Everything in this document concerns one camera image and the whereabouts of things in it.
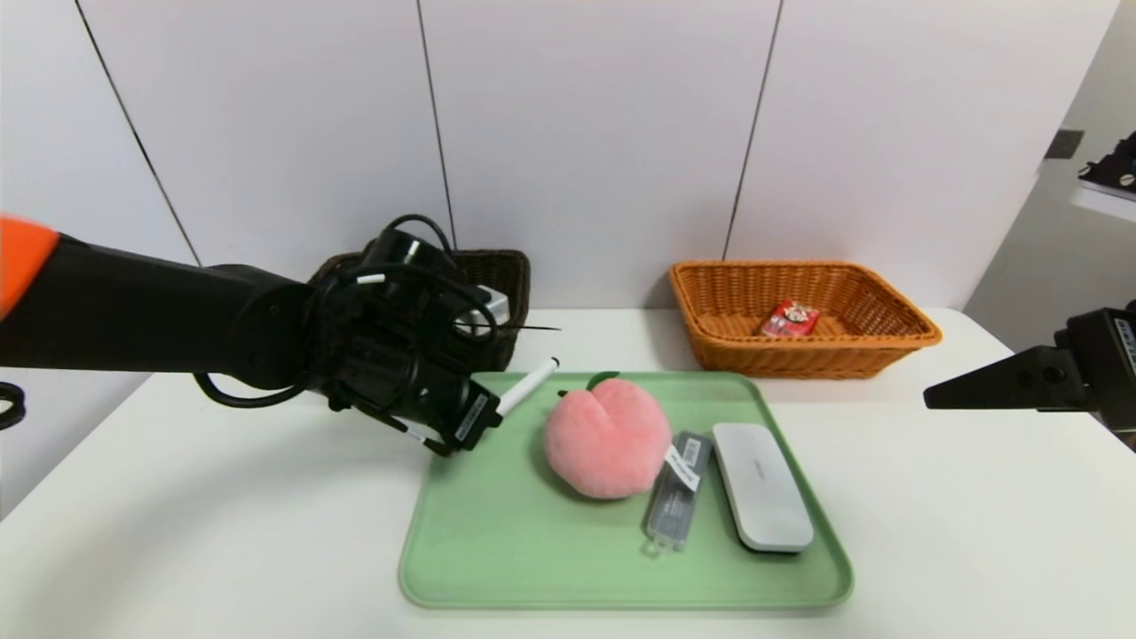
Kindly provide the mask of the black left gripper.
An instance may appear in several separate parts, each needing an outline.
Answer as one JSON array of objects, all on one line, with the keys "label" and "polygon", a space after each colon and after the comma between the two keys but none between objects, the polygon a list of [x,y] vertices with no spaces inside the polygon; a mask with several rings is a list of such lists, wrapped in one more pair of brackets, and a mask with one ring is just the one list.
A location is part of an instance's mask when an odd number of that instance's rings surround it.
[{"label": "black left gripper", "polygon": [[408,433],[431,453],[449,457],[470,453],[503,416],[499,396],[462,371],[435,360],[415,360],[402,390],[402,418],[414,422]]}]

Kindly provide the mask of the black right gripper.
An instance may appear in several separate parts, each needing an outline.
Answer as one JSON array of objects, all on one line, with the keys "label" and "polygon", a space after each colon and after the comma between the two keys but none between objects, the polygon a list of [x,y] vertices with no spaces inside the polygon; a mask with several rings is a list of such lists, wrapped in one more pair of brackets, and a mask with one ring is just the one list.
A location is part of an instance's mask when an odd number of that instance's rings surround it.
[{"label": "black right gripper", "polygon": [[1067,320],[1071,349],[1036,345],[922,392],[937,410],[1091,412],[1135,446],[1133,310],[1100,308]]}]

